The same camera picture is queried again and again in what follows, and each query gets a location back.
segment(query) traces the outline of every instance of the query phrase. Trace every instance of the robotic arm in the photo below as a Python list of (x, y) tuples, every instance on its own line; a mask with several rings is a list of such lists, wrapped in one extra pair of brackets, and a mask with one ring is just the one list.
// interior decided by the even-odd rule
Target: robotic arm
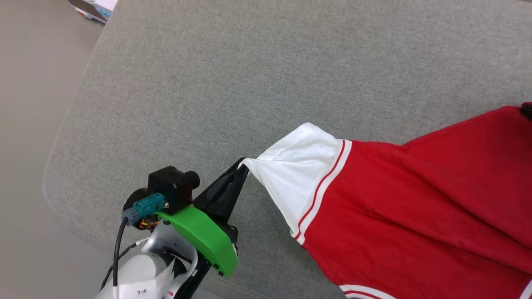
[[(238, 261), (238, 230), (228, 224), (248, 174), (238, 167), (244, 158), (194, 200), (199, 176), (168, 166), (148, 176), (147, 188), (126, 200), (113, 266), (96, 299), (190, 299), (210, 268), (231, 276)], [(125, 226), (150, 230), (151, 236), (127, 247), (120, 255)], [(118, 271), (118, 259), (145, 243), (140, 253)], [(110, 273), (113, 281), (107, 282)]]

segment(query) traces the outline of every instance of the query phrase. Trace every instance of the gray cushion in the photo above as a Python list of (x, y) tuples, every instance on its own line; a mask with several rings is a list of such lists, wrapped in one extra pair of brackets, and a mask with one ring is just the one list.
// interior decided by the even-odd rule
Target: gray cushion
[[(499, 2), (122, 1), (57, 137), (46, 201), (110, 250), (123, 201), (164, 166), (199, 173), (198, 194), (303, 122), (338, 138), (403, 143), (529, 100), (530, 4)], [(202, 287), (228, 299), (343, 297), (255, 179), (231, 224), (237, 271), (212, 273)], [(124, 244), (144, 235), (128, 229)]]

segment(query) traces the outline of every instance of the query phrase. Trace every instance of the teal connector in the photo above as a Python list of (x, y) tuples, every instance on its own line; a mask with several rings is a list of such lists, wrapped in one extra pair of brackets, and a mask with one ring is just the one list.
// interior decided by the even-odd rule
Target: teal connector
[(122, 220), (128, 219), (128, 226), (133, 225), (140, 219), (152, 215), (164, 209), (164, 195), (161, 193), (154, 193), (136, 203), (133, 207), (122, 211)]

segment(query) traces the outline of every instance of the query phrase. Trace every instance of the red shirt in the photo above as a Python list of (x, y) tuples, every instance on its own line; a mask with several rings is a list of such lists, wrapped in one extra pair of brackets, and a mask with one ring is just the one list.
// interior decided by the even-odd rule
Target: red shirt
[[(310, 147), (282, 141), (257, 160), (311, 160)], [(333, 158), (310, 184), (278, 187), (265, 161), (244, 163), (269, 182), (295, 239), (347, 297), (531, 298), (532, 121), (518, 108), (402, 146), (337, 139), (329, 148), (315, 151)], [(273, 166), (279, 180), (308, 172)], [(311, 196), (280, 195), (290, 188)]]

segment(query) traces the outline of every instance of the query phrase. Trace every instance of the floor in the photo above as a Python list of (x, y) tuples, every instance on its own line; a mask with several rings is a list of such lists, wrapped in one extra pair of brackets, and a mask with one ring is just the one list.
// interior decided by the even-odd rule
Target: floor
[(67, 0), (0, 3), (1, 298), (94, 298), (112, 261), (61, 227), (41, 196), (55, 134), (102, 30)]

